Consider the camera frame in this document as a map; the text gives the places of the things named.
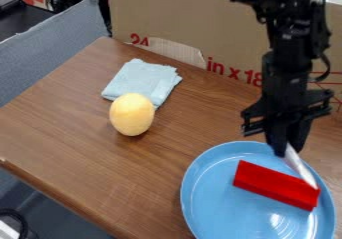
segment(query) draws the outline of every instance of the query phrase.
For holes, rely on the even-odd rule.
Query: red rectangular block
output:
[[[232,184],[307,211],[317,204],[320,189],[313,189],[301,179],[243,160]]]

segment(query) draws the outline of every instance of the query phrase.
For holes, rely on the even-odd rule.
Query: yellow fruit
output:
[[[114,129],[126,136],[145,132],[154,116],[153,104],[137,93],[121,95],[110,105],[109,119]]]

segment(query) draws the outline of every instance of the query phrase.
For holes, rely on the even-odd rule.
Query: wooden table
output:
[[[132,58],[176,67],[182,82],[148,132],[125,137],[100,93]],[[2,166],[118,238],[190,238],[182,174],[209,147],[244,140],[239,112],[256,97],[244,83],[101,38],[0,109]],[[340,128],[340,117],[320,118],[301,153],[329,186],[339,217]]]

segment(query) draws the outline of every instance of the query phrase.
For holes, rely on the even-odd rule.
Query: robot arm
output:
[[[267,26],[269,52],[261,59],[261,96],[241,111],[245,136],[264,132],[275,154],[284,156],[287,143],[303,148],[315,118],[329,113],[329,90],[307,90],[309,82],[329,73],[323,54],[328,48],[325,0],[232,0],[249,5]],[[312,60],[320,58],[325,72],[309,78]]]

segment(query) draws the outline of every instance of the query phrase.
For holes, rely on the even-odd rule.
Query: gray fabric panel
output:
[[[0,44],[0,107],[98,37],[97,0],[84,0]]]

